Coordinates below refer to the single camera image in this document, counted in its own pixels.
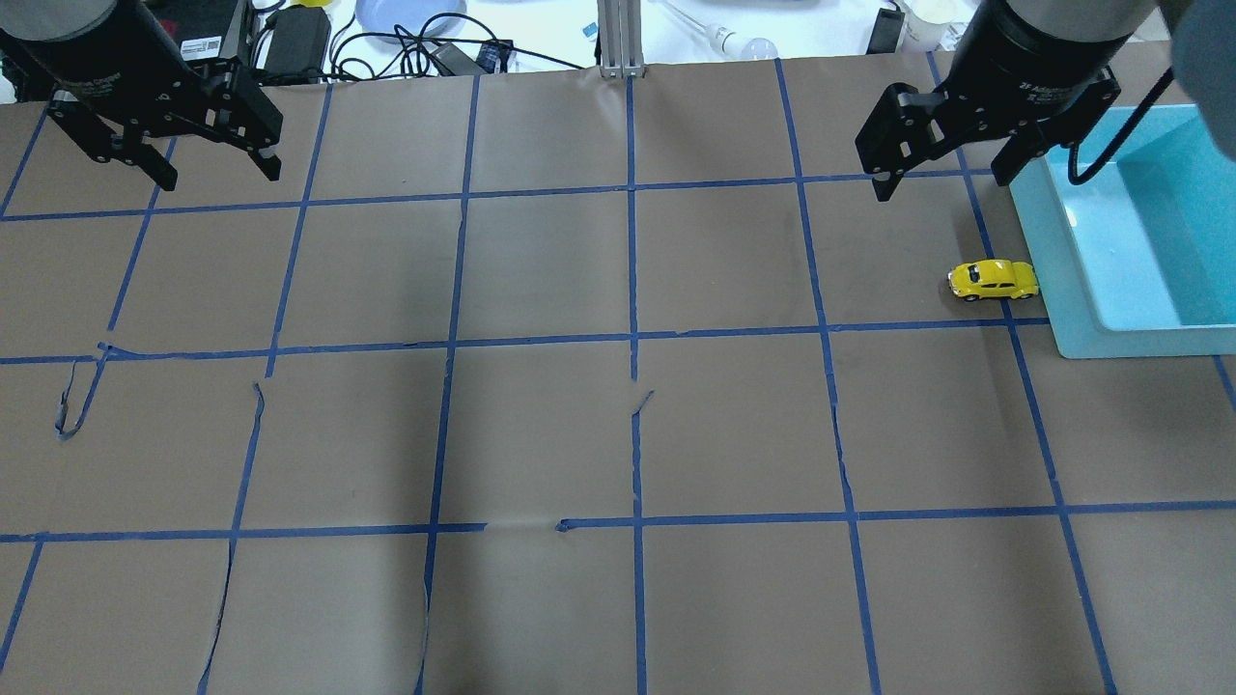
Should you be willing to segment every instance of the blue bin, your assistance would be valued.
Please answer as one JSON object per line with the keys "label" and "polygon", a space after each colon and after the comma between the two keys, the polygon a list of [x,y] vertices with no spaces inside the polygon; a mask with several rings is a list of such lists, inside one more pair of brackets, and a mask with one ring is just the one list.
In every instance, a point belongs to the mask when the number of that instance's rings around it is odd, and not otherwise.
{"label": "blue bin", "polygon": [[[1111,109],[1082,167],[1132,109]],[[1156,106],[1089,183],[1053,150],[1012,183],[1065,357],[1236,352],[1236,163],[1195,106]]]}

